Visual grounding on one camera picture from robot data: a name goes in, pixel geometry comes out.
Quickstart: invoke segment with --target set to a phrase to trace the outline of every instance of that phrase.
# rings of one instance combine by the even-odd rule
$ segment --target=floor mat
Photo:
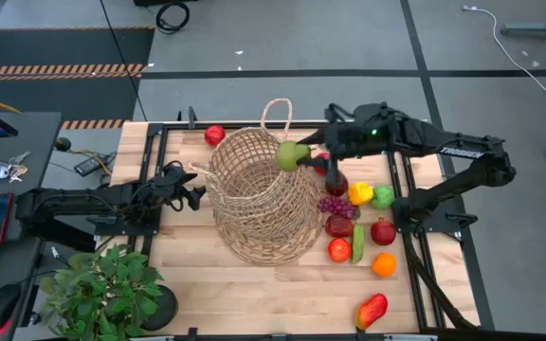
[[[117,128],[131,120],[153,41],[151,27],[0,29],[0,101],[61,112],[67,129]]]

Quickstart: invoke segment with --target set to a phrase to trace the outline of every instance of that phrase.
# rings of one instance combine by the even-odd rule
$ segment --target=orange and black tape
[[[125,122],[130,119],[80,119],[68,120],[63,122],[61,129],[77,130],[77,129],[117,129],[121,128]]]
[[[41,30],[88,30],[88,29],[109,29],[109,27],[0,27],[0,31],[41,31]],[[127,26],[113,27],[113,29],[155,29],[151,26]]]
[[[0,65],[0,81],[70,80],[91,78],[140,78],[147,66],[128,64],[73,64],[73,65]]]

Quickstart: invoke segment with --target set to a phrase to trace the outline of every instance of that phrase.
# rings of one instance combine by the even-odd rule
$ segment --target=wooden table
[[[147,127],[147,123],[123,126],[112,185],[138,178]],[[288,138],[298,140],[311,133],[312,130],[291,130]],[[158,141],[154,143],[149,176],[155,171],[157,146]],[[171,131],[165,163],[207,162],[210,153],[203,131]],[[411,161],[418,187],[427,188],[442,181],[437,157]],[[391,184],[385,156],[345,160],[340,168],[350,183]],[[188,188],[204,185],[204,181],[204,177],[198,176]],[[406,181],[401,181],[403,192],[407,193]],[[391,210],[362,206],[358,222],[370,226],[378,216],[390,220]],[[282,266],[253,266],[233,256],[218,237],[208,195],[203,197],[198,211],[164,208],[150,265],[160,271],[164,284],[175,292],[179,310],[172,323],[157,334],[186,334],[189,327],[197,327],[200,334],[354,333],[356,307],[376,293],[387,297],[389,309],[367,332],[418,332],[401,238],[392,245],[378,246],[367,236],[364,258],[358,264],[332,263],[326,251],[330,240],[323,232],[313,248],[298,260]],[[116,241],[125,243],[127,238],[117,237]],[[465,318],[478,324],[459,243],[436,233],[429,234],[428,241],[440,287]],[[378,278],[371,270],[372,259],[383,251],[398,258],[397,271],[391,278]],[[430,295],[422,282],[421,286],[432,326]]]

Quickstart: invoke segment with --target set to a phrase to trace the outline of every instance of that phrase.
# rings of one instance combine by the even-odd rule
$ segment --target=concrete floor
[[[104,1],[114,26],[152,25],[153,15],[130,0]],[[492,20],[463,12],[464,2],[409,0],[429,70],[512,70],[494,44]],[[500,23],[546,21],[546,1],[469,0]],[[416,63],[395,0],[232,0],[189,4],[191,21],[172,36],[155,33],[152,72],[408,69]],[[8,0],[0,27],[105,26],[95,0]],[[520,63],[546,69],[546,40],[500,37]],[[485,290],[497,330],[546,332],[546,95],[527,78],[437,78],[435,98],[447,130],[505,138],[518,170],[504,188],[478,188],[464,197],[480,221],[472,231]],[[321,118],[331,101],[347,108],[386,100],[413,117],[429,118],[418,78],[318,77],[216,80],[143,80],[139,95],[150,120],[175,119],[195,108],[205,119],[258,119],[275,97],[295,102],[296,118]],[[274,118],[282,118],[277,113]],[[136,120],[141,120],[138,111]],[[108,153],[119,130],[62,132],[77,146]],[[72,167],[73,155],[53,162]],[[465,163],[455,163],[458,170]],[[50,167],[44,186],[95,187]],[[24,329],[17,340],[40,334]]]

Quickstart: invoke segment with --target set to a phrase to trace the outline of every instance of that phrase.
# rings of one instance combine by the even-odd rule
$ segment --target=wicker basket
[[[244,128],[223,140],[208,165],[190,167],[206,176],[206,188],[221,238],[240,259],[258,265],[277,265],[296,259],[315,242],[323,226],[317,210],[320,198],[304,168],[284,172],[275,163],[280,140],[264,126]]]

